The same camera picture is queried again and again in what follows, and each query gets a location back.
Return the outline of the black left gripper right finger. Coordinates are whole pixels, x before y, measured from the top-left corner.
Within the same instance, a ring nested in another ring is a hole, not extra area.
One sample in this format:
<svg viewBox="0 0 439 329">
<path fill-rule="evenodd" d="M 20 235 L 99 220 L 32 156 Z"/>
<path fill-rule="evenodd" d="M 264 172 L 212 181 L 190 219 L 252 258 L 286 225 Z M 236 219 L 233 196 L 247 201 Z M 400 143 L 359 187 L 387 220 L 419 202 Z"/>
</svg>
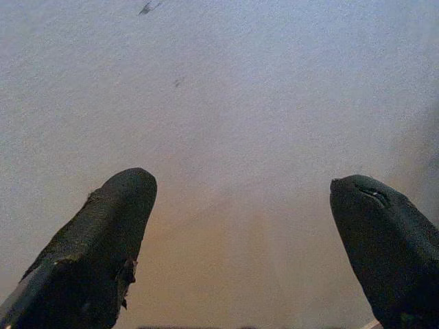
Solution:
<svg viewBox="0 0 439 329">
<path fill-rule="evenodd" d="M 404 194 L 365 175 L 332 180 L 330 206 L 382 327 L 437 328 L 437 227 Z"/>
</svg>

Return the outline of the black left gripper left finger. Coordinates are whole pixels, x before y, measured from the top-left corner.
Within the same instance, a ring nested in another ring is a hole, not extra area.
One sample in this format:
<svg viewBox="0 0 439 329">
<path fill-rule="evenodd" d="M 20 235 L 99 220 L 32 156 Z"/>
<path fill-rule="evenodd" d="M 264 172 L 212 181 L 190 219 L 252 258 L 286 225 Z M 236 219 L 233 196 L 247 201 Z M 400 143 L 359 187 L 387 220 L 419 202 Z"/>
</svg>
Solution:
<svg viewBox="0 0 439 329">
<path fill-rule="evenodd" d="M 155 177 L 123 170 L 93 191 L 1 305 L 2 328 L 112 328 L 136 280 Z"/>
</svg>

